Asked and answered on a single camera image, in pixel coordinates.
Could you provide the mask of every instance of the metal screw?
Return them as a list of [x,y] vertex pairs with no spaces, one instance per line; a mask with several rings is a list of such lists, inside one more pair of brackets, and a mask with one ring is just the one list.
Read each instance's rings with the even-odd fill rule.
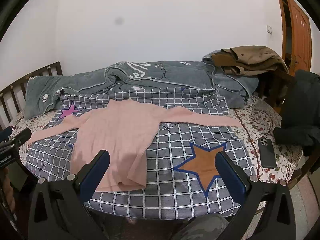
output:
[[257,182],[257,181],[258,181],[257,176],[254,176],[254,175],[251,175],[251,176],[249,177],[249,179],[250,179],[252,182]]
[[44,181],[45,181],[45,178],[43,178],[43,177],[42,177],[42,178],[40,178],[40,179],[38,179],[38,183],[39,183],[39,184],[44,183]]
[[282,186],[287,186],[287,182],[286,182],[285,180],[283,180],[283,179],[281,179],[281,180],[279,181],[279,183],[280,183],[280,185],[282,185]]
[[74,180],[75,179],[75,175],[74,174],[69,174],[68,176],[67,176],[67,180]]

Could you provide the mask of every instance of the folded brown jacket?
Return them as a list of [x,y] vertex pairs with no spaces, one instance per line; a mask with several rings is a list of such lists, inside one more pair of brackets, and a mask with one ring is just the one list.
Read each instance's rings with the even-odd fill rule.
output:
[[278,67],[289,72],[284,60],[272,49],[264,46],[241,46],[222,49],[211,55],[215,66],[221,66],[227,74],[257,75]]

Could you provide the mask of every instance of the pink sweater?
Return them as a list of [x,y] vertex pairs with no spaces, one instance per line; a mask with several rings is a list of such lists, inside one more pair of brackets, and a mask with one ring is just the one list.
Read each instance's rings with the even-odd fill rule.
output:
[[166,109],[131,99],[110,100],[105,108],[93,109],[80,117],[66,116],[61,124],[34,133],[27,143],[79,128],[71,173],[78,173],[101,149],[107,150],[110,166],[96,191],[136,190],[146,187],[146,149],[157,134],[160,122],[241,126],[231,117],[197,114],[181,106]]

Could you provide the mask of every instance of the sweater sleeve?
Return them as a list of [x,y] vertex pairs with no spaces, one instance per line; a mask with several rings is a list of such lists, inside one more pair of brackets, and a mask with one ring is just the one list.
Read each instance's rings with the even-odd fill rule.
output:
[[239,120],[227,116],[198,114],[190,110],[176,106],[168,109],[162,115],[161,122],[180,122],[180,123],[195,123],[208,126],[237,126],[241,127]]
[[75,128],[79,128],[83,123],[85,123],[89,119],[89,117],[91,116],[91,112],[92,110],[87,113],[84,113],[80,117],[76,117],[72,114],[67,115],[60,124],[50,127],[48,129],[35,132],[27,141],[27,144],[36,142],[44,138],[48,138],[53,135],[58,135]]

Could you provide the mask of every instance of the pink star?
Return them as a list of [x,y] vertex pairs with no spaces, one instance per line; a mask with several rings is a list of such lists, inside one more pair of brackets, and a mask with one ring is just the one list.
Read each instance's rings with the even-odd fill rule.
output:
[[69,107],[69,109],[61,110],[62,113],[61,113],[59,119],[62,119],[64,117],[66,117],[67,115],[70,115],[72,113],[76,113],[76,112],[79,112],[79,111],[80,110],[75,110],[75,104],[71,101],[71,106]]

